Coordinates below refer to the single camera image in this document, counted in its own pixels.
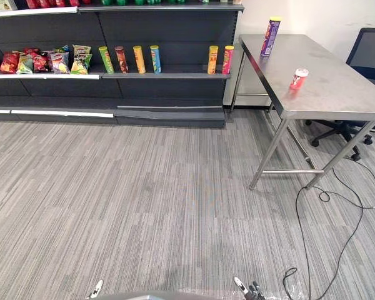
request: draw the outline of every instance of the table top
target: table top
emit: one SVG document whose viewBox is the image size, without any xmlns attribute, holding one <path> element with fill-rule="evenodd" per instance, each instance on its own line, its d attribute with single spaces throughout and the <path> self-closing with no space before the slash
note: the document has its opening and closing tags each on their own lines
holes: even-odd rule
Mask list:
<svg viewBox="0 0 375 300">
<path fill-rule="evenodd" d="M 239 42 L 282 119 L 375 121 L 375 85 L 309 37 L 278 34 L 269 57 L 260 56 L 263 34 Z M 298 68 L 309 75 L 295 91 Z"/>
</svg>

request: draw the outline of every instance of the purple pringles can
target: purple pringles can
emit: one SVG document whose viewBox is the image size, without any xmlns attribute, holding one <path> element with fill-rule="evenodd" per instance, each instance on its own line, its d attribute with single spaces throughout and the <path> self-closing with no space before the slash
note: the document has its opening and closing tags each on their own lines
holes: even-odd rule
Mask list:
<svg viewBox="0 0 375 300">
<path fill-rule="evenodd" d="M 270 17 L 267 32 L 265 34 L 265 40 L 261 48 L 261 56 L 269 56 L 273 50 L 276 33 L 278 32 L 279 25 L 281 23 L 280 17 Z"/>
</svg>

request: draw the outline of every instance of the electrical cord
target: electrical cord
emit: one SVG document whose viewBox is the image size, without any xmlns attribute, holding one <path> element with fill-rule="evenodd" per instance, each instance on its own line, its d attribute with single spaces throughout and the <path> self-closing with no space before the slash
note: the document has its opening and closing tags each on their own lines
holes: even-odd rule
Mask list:
<svg viewBox="0 0 375 300">
<path fill-rule="evenodd" d="M 362 166 L 363 168 L 367 169 L 368 172 L 371 173 L 372 177 L 374 178 L 375 180 L 375 174 L 365 165 L 361 164 L 360 162 L 357 162 L 357 161 L 353 161 L 354 163 L 356 164 L 359 164 L 360 166 Z M 356 196 L 357 200 L 358 200 L 358 203 L 359 204 L 356 204 L 354 203 L 353 201 L 351 201 L 350 199 L 348 199 L 347 197 L 339 194 L 338 192 L 333 192 L 333 191 L 325 191 L 323 190 L 322 188 L 320 187 L 317 187 L 317 186 L 314 186 L 314 188 L 320 190 L 321 192 L 318 194 L 318 198 L 319 200 L 321 200 L 322 202 L 324 203 L 327 203 L 331 200 L 331 194 L 333 195 L 336 195 L 336 196 L 339 196 L 341 198 L 343 198 L 344 200 L 346 200 L 347 202 L 349 202 L 350 204 L 352 204 L 353 206 L 357 207 L 360 209 L 360 217 L 358 219 L 358 222 L 356 224 L 356 227 L 354 228 L 354 230 L 352 231 L 350 237 L 347 239 L 346 243 L 344 244 L 343 248 L 342 248 L 342 251 L 340 252 L 339 254 L 339 258 L 337 260 L 337 266 L 336 266 L 336 270 L 334 272 L 334 275 L 331 279 L 331 281 L 329 282 L 329 284 L 327 285 L 327 288 L 325 289 L 325 291 L 319 296 L 317 297 L 315 300 L 320 300 L 322 299 L 326 293 L 329 291 L 329 288 L 332 286 L 332 283 L 335 281 L 336 279 L 336 276 L 338 275 L 338 272 L 339 272 L 339 267 L 340 267 L 340 262 L 341 262 L 341 258 L 342 258 L 342 255 L 344 253 L 344 250 L 346 249 L 347 245 L 349 244 L 350 240 L 353 238 L 353 236 L 355 235 L 355 233 L 357 232 L 358 230 L 358 227 L 361 223 L 361 220 L 363 219 L 363 215 L 364 215 L 364 210 L 365 209 L 375 209 L 375 206 L 369 206 L 369 207 L 364 207 L 363 206 L 363 202 L 361 201 L 361 198 L 360 196 L 355 192 L 355 190 L 353 188 L 351 188 L 350 186 L 348 186 L 348 184 L 346 184 L 335 172 L 335 169 L 332 168 L 332 171 L 333 171 L 333 174 L 334 176 L 336 177 L 336 179 L 341 183 L 343 184 L 344 186 L 346 186 L 350 191 L 352 191 L 354 193 L 354 195 Z M 300 194 L 301 192 L 303 191 L 303 189 L 306 189 L 306 187 L 302 187 L 299 192 L 297 193 L 297 196 L 296 196 L 296 216 L 297 216 L 297 220 L 299 221 L 299 226 L 300 226 L 300 232 L 301 232 L 301 238 L 302 238 L 302 243 L 303 243 L 303 246 L 304 246 L 304 252 L 306 254 L 306 264 L 307 264 L 307 274 L 308 274 L 308 294 L 309 294 L 309 300 L 311 300 L 311 277 L 310 277 L 310 265 L 309 265 L 309 260 L 308 260 L 308 251 L 307 251 L 307 246 L 306 246 L 306 239 L 304 238 L 304 232 L 303 232 L 303 225 L 301 224 L 301 220 L 300 220 L 300 215 L 299 215 L 299 211 L 298 211 L 298 203 L 299 203 L 299 197 L 300 197 Z M 290 269 L 288 269 L 284 276 L 283 276 L 283 279 L 282 279 L 282 284 L 283 284 L 283 288 L 285 290 L 285 293 L 286 295 L 288 296 L 288 298 L 290 300 L 294 300 L 291 296 L 291 294 L 289 293 L 287 287 L 286 287 L 286 279 L 290 276 L 292 276 L 294 273 L 296 273 L 298 271 L 298 269 L 296 267 L 291 267 Z"/>
</svg>

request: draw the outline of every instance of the metal table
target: metal table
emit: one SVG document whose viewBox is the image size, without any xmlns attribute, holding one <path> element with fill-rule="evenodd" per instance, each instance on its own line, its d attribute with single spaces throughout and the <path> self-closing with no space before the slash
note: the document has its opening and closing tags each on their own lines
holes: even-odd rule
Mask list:
<svg viewBox="0 0 375 300">
<path fill-rule="evenodd" d="M 276 108 L 282 120 L 250 189 L 254 189 L 262 174 L 300 173 L 316 174 L 307 184 L 311 188 L 375 126 L 375 85 L 305 35 L 278 34 L 269 57 L 260 56 L 263 41 L 262 34 L 239 37 L 244 52 L 231 105 L 232 112 L 247 57 L 271 98 L 271 106 Z M 309 76 L 299 91 L 293 91 L 289 85 L 297 68 L 308 69 Z M 289 130 L 289 123 L 296 119 L 358 120 L 367 123 L 323 169 L 265 170 L 279 140 Z"/>
</svg>

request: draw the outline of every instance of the gray striped carpet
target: gray striped carpet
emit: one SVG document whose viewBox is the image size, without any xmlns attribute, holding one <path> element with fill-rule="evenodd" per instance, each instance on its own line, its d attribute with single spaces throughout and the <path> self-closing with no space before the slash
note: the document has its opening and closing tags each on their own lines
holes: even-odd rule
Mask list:
<svg viewBox="0 0 375 300">
<path fill-rule="evenodd" d="M 307 142 L 320 125 L 294 130 L 317 166 L 344 145 Z M 84 299 L 181 291 L 242 299 L 233 276 L 257 280 L 268 299 L 308 298 L 294 200 L 312 176 L 264 176 L 248 184 L 271 140 L 261 111 L 237 110 L 225 129 L 0 122 L 0 299 Z M 359 145 L 375 172 L 375 142 Z M 306 167 L 286 135 L 270 168 Z M 358 165 L 337 173 L 375 205 Z M 332 174 L 318 184 L 354 199 Z M 309 246 L 312 295 L 322 294 L 359 211 L 306 191 L 299 212 Z M 366 211 L 325 299 L 375 299 L 375 210 Z"/>
</svg>

